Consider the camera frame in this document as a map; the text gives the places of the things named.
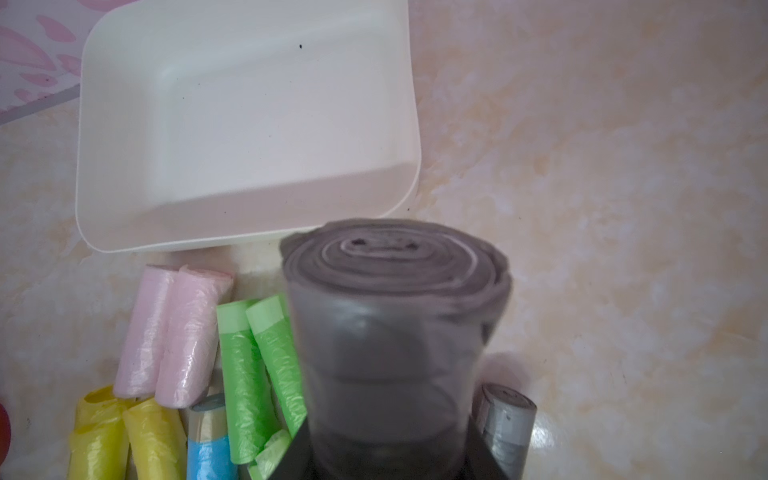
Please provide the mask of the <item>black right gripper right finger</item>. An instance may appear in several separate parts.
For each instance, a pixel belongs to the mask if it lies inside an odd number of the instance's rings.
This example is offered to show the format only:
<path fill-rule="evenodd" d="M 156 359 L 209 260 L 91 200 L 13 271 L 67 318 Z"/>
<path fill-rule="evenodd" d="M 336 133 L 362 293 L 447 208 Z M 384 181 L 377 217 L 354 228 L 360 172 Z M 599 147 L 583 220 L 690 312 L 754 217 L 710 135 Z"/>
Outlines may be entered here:
<path fill-rule="evenodd" d="M 478 428 L 469 422 L 465 442 L 465 459 L 461 467 L 462 480 L 507 480 Z"/>

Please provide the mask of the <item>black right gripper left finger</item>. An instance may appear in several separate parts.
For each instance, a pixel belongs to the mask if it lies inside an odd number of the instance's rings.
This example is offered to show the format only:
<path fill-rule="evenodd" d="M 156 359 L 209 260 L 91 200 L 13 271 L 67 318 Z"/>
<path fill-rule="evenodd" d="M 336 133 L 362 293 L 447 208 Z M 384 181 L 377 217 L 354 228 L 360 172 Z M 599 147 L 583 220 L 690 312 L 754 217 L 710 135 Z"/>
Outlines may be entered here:
<path fill-rule="evenodd" d="M 305 420 L 275 472 L 269 479 L 310 480 L 318 478 L 309 421 Z"/>

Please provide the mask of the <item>grey trash bag roll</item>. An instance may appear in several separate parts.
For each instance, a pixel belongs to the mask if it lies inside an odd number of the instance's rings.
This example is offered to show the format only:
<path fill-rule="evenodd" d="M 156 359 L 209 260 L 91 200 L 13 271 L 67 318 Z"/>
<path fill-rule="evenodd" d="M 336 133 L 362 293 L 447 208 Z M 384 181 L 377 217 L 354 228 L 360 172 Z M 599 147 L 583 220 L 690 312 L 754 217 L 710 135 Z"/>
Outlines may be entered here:
<path fill-rule="evenodd" d="M 475 423 L 508 479 L 521 479 L 537 414 L 527 396 L 498 383 L 483 383 L 475 402 Z"/>
<path fill-rule="evenodd" d="M 479 359 L 513 289 L 494 245 L 353 219 L 280 244 L 314 461 L 328 479 L 450 479 Z"/>

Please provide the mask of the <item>light green crumpled roll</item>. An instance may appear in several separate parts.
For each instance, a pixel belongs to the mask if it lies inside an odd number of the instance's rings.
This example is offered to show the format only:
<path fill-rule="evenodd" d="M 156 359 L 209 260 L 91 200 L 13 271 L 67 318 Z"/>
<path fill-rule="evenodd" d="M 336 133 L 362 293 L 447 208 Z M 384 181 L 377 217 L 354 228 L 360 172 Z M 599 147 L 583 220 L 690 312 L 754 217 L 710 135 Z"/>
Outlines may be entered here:
<path fill-rule="evenodd" d="M 288 431 L 277 431 L 266 442 L 255 460 L 248 465 L 247 470 L 250 478 L 252 480 L 268 480 L 277 469 L 291 442 L 292 437 Z"/>

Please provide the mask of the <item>green trash bag roll left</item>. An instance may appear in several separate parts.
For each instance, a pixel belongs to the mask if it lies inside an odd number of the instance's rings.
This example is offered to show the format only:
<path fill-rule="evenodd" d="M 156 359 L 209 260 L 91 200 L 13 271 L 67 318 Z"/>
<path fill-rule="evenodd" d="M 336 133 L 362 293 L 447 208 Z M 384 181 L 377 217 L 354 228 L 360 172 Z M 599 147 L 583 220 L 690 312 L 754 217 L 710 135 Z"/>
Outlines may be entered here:
<path fill-rule="evenodd" d="M 255 303 L 241 300 L 216 309 L 231 460 L 236 465 L 253 462 L 282 428 L 246 315 Z"/>

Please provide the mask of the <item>green trash bag roll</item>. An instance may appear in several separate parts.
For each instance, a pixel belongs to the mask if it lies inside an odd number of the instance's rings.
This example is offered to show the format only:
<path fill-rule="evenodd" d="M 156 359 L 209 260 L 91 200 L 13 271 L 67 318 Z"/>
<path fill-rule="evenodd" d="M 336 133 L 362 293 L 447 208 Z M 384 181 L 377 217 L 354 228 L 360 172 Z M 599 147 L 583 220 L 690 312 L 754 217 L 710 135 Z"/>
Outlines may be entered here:
<path fill-rule="evenodd" d="M 302 375 L 286 297 L 274 295 L 246 310 L 287 429 L 295 437 L 307 416 Z"/>
<path fill-rule="evenodd" d="M 255 303 L 241 300 L 216 309 L 231 460 L 236 465 L 253 462 L 282 428 L 246 315 Z"/>

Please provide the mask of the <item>blue trash bag roll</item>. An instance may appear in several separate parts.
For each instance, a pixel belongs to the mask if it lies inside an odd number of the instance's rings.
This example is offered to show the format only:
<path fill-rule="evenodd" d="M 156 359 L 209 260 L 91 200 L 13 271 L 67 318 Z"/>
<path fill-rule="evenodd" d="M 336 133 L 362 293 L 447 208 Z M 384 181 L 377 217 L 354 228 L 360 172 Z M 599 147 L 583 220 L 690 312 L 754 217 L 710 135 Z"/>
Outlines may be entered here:
<path fill-rule="evenodd" d="M 237 480 L 231 460 L 223 393 L 210 395 L 188 409 L 186 479 Z"/>

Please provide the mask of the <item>pink trash bag roll right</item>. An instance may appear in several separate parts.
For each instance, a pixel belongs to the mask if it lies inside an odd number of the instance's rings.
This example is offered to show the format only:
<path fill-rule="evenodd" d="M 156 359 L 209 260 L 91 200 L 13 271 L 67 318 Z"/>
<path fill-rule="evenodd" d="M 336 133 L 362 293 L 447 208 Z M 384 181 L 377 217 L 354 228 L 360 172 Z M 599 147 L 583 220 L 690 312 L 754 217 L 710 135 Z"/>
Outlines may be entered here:
<path fill-rule="evenodd" d="M 207 391 L 219 341 L 217 307 L 228 301 L 233 283 L 229 273 L 189 266 L 179 270 L 169 298 L 158 404 L 185 409 Z"/>

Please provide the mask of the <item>pink trash bag roll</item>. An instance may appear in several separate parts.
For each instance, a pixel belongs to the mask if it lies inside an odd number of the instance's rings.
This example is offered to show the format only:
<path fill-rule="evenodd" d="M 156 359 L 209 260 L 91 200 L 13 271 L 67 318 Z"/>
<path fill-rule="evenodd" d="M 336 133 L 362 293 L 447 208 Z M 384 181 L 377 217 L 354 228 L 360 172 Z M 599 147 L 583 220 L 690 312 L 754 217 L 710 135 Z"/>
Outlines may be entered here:
<path fill-rule="evenodd" d="M 145 267 L 120 356 L 113 394 L 141 398 L 155 392 L 169 320 L 170 293 L 178 270 Z"/>
<path fill-rule="evenodd" d="M 158 404 L 185 409 L 207 391 L 219 341 L 217 307 L 228 301 L 233 283 L 229 273 L 189 266 L 179 270 L 169 298 Z"/>

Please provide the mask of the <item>yellow trash bag roll inner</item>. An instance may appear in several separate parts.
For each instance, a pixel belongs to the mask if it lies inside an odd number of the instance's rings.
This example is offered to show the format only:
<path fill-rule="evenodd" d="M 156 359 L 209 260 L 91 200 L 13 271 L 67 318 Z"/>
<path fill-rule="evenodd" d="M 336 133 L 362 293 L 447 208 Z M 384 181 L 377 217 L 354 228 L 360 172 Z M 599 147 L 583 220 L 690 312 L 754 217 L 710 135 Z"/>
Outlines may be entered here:
<path fill-rule="evenodd" d="M 187 437 L 178 410 L 150 398 L 124 411 L 122 419 L 138 479 L 186 478 Z"/>

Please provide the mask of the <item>yellow trash bag roll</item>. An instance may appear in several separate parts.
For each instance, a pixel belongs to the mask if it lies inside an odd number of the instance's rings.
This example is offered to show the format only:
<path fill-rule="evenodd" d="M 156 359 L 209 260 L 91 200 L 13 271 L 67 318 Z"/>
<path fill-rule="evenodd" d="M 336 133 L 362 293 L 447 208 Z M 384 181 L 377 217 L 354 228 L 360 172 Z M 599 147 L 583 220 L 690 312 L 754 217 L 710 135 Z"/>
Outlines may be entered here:
<path fill-rule="evenodd" d="M 112 385 L 77 402 L 67 479 L 126 478 L 129 439 L 122 415 L 133 405 L 133 400 L 115 397 Z"/>
<path fill-rule="evenodd" d="M 187 437 L 178 410 L 150 398 L 124 411 L 122 419 L 138 479 L 186 478 Z"/>

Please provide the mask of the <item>green trash bag roll right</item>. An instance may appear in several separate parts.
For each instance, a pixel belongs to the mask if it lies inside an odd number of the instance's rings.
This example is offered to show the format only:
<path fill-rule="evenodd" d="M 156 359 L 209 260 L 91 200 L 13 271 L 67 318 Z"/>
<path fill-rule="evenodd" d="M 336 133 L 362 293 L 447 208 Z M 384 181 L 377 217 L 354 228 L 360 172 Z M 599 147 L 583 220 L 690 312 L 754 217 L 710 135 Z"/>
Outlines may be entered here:
<path fill-rule="evenodd" d="M 302 375 L 286 297 L 274 295 L 246 310 L 287 429 L 295 437 L 307 416 Z"/>

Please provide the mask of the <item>pink trash bag roll left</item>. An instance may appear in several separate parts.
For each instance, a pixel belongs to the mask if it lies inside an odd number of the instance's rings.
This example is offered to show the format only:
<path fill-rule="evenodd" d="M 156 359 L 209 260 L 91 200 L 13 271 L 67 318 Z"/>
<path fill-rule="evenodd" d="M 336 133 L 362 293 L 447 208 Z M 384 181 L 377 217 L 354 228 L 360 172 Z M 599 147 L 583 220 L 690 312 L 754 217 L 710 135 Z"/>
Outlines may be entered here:
<path fill-rule="evenodd" d="M 141 398 L 155 392 L 169 320 L 170 293 L 178 270 L 145 267 L 120 356 L 113 394 Z"/>

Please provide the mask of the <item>yellow trash bag roll outer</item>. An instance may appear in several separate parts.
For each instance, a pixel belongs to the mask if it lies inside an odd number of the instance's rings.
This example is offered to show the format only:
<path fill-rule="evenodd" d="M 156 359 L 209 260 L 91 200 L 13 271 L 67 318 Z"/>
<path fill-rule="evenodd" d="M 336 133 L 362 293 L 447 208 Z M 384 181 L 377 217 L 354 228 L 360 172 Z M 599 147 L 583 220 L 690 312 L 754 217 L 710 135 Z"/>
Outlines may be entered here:
<path fill-rule="evenodd" d="M 115 397 L 112 385 L 77 402 L 67 479 L 126 478 L 129 439 L 122 415 L 133 405 L 133 400 Z"/>

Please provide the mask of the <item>white plastic storage box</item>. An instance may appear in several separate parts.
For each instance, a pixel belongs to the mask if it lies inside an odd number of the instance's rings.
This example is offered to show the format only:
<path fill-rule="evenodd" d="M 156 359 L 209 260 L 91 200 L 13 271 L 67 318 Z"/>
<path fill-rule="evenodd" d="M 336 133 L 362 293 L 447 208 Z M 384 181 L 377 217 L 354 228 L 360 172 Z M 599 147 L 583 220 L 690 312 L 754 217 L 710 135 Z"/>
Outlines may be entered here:
<path fill-rule="evenodd" d="M 86 41 L 75 207 L 94 250 L 400 216 L 421 164 L 404 1 L 137 1 Z"/>

